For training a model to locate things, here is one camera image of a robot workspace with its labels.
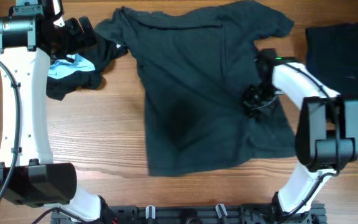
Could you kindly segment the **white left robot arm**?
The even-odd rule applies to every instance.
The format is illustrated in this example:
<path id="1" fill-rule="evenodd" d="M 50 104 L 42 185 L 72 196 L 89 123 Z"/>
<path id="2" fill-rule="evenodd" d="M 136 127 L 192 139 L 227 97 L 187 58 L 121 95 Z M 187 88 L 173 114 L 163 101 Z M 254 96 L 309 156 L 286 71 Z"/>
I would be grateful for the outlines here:
<path id="1" fill-rule="evenodd" d="M 50 64 L 96 43 L 87 17 L 63 19 L 61 1 L 17 1 L 0 17 L 2 140 L 0 200 L 72 222 L 105 223 L 108 206 L 77 182 L 71 163 L 56 163 L 47 132 Z"/>

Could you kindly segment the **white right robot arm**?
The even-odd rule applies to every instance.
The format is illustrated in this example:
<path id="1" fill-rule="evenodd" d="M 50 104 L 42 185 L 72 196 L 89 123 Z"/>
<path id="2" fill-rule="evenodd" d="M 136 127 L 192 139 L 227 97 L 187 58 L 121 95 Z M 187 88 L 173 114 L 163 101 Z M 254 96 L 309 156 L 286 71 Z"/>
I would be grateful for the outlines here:
<path id="1" fill-rule="evenodd" d="M 310 211 L 323 185 L 358 158 L 358 100 L 342 96 L 307 71 L 294 57 L 263 49 L 256 57 L 260 83 L 244 93 L 246 113 L 266 114 L 278 95 L 300 110 L 295 135 L 298 163 L 273 197 L 273 216 L 282 223 Z"/>

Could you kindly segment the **dark green t-shirt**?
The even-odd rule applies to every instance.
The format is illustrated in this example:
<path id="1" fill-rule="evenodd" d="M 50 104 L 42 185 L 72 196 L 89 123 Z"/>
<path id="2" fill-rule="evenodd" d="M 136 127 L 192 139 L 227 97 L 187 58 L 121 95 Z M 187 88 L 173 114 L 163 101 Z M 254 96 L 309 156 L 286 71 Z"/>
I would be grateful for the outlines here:
<path id="1" fill-rule="evenodd" d="M 255 1 L 181 16 L 122 7 L 96 26 L 137 61 L 151 176 L 294 155 L 280 102 L 271 102 L 265 114 L 243 102 L 246 89 L 260 83 L 255 41 L 285 37 L 292 27 L 286 15 Z"/>

